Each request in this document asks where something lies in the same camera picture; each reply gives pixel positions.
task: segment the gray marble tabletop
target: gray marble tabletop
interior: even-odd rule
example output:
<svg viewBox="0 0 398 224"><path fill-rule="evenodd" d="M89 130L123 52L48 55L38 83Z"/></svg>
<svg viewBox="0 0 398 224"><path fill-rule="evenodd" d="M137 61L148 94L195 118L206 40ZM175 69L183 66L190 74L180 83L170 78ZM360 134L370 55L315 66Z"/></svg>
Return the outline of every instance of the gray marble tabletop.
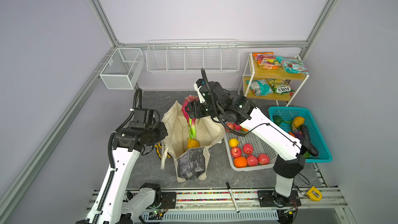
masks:
<svg viewBox="0 0 398 224"><path fill-rule="evenodd" d="M148 107L164 113L175 103L182 103L184 98L194 91L145 91L142 94L142 107ZM275 101L256 100L256 105L268 113L268 107L274 106ZM237 172L229 164L225 143L216 144L210 149L210 160L207 167L206 180L190 180L182 183L177 182L176 169L173 159L166 159L164 170L160 169L160 159L156 151L146 156L140 156L132 169L127 189L139 189L144 183L157 183L162 189L209 189L225 188L229 182L233 188L271 188L276 183L276 173L273 169L261 169L250 172ZM299 187L321 187L312 163L306 163L301 173L310 181L306 185L300 178L295 178L295 185Z"/></svg>

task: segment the wire basket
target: wire basket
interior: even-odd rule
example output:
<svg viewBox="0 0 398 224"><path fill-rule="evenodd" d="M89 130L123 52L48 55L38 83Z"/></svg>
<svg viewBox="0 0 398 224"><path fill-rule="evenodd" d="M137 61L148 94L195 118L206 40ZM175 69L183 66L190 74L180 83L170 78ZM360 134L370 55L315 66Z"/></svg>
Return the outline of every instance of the wire basket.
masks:
<svg viewBox="0 0 398 224"><path fill-rule="evenodd" d="M306 159L307 163L329 163L332 161L331 153L326 145L325 139L322 137L321 131L312 117L310 110L304 107L270 107L268 108L269 116L273 121L273 115L279 115L284 120L292 120L297 116L305 118L304 124L308 127L310 132L311 143L316 147L319 152L317 157L310 156ZM291 124L282 122L279 126L285 132L291 132Z"/></svg>
<svg viewBox="0 0 398 224"><path fill-rule="evenodd" d="M243 146L245 144L251 144L253 147L253 153L252 155L255 156L256 158L260 154L266 154L269 157L269 163L265 165L258 164L256 166L246 166L243 168L237 168L234 165L234 158L231 155L231 147L229 146L229 140L231 138L236 138L239 141L238 148L241 149L242 151L242 157L247 158L248 155L243 153ZM266 142L262 141L259 137L257 137L254 133L250 132L244 137L237 136L235 134L232 134L230 132L225 133L225 146L226 146L226 151L228 153L228 158L229 158L229 164L231 165L232 169L238 171L238 172L248 172L252 170L258 170L258 169L269 169L272 168L275 164L276 157L278 154L276 151L270 147Z"/></svg>
<svg viewBox="0 0 398 224"><path fill-rule="evenodd" d="M148 45L147 70L151 73L239 71L237 42Z"/></svg>
<svg viewBox="0 0 398 224"><path fill-rule="evenodd" d="M99 75L109 89L134 89L144 63L140 48L118 47Z"/></svg>

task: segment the white plastic basket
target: white plastic basket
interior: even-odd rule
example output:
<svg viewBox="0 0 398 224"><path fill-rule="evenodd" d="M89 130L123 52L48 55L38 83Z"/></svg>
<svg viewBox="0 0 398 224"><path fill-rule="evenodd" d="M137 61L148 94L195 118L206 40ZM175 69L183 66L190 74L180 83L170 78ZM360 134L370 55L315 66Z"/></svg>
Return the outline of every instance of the white plastic basket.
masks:
<svg viewBox="0 0 398 224"><path fill-rule="evenodd" d="M99 75L109 89L134 89L144 63L140 48L118 47Z"/></svg>
<svg viewBox="0 0 398 224"><path fill-rule="evenodd" d="M151 73L239 71L237 42L149 45L147 70Z"/></svg>
<svg viewBox="0 0 398 224"><path fill-rule="evenodd" d="M257 166L247 166L244 168L235 167L234 158L231 156L231 147L229 147L229 144L228 144L229 140L231 138L236 138L239 141L238 148L242 150L242 157L245 157L245 158L248 157L247 154L243 153L243 145L251 144L251 146L253 146L252 155L255 157L258 157L258 155L260 155L262 153L266 154L270 160L269 164L266 164L266 165L258 164ZM257 137L253 133L249 133L244 137L240 137L240 136L236 137L235 134L226 132L224 141L225 141L226 151L228 153L229 164L231 165L231 167L234 170L236 170L238 172L241 172L241 171L248 172L248 171L252 171L252 170L272 168L275 164L276 157L278 156L278 154L272 147L270 147L268 144L266 144L266 142L262 141L259 137Z"/></svg>

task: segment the wooden shelf board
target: wooden shelf board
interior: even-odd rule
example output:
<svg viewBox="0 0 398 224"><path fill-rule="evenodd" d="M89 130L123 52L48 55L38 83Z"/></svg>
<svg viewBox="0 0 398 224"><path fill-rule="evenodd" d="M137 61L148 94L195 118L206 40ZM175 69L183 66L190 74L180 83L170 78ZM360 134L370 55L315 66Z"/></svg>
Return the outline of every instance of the wooden shelf board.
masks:
<svg viewBox="0 0 398 224"><path fill-rule="evenodd" d="M244 76L243 77L243 94L245 94L246 89L248 87L248 84L246 83L246 81L249 81L249 80L250 80L249 76ZM246 97L248 97L250 99L268 99L268 100L272 100L272 101L290 101L290 94L289 93L282 94L282 95L281 94L276 94L276 93L270 93L270 94L265 95L265 96L256 96L251 91L251 89L249 89L248 95Z"/></svg>
<svg viewBox="0 0 398 224"><path fill-rule="evenodd" d="M295 80L304 81L306 75L305 73L288 73L282 67L278 69L264 69L261 68L256 59L251 57L254 63L255 77L260 79L283 79L283 80Z"/></svg>

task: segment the teal candy bag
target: teal candy bag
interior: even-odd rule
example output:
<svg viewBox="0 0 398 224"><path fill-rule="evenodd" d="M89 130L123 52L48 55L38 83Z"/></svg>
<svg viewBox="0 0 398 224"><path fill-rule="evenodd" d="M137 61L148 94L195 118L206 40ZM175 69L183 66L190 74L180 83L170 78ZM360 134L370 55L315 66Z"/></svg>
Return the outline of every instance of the teal candy bag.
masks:
<svg viewBox="0 0 398 224"><path fill-rule="evenodd" d="M304 66L299 59L289 59L280 56L276 60L281 64L283 69L288 73L307 73L309 70Z"/></svg>
<svg viewBox="0 0 398 224"><path fill-rule="evenodd" d="M250 84L250 89L255 96L265 96L272 93L271 87L269 87L266 80L254 80Z"/></svg>

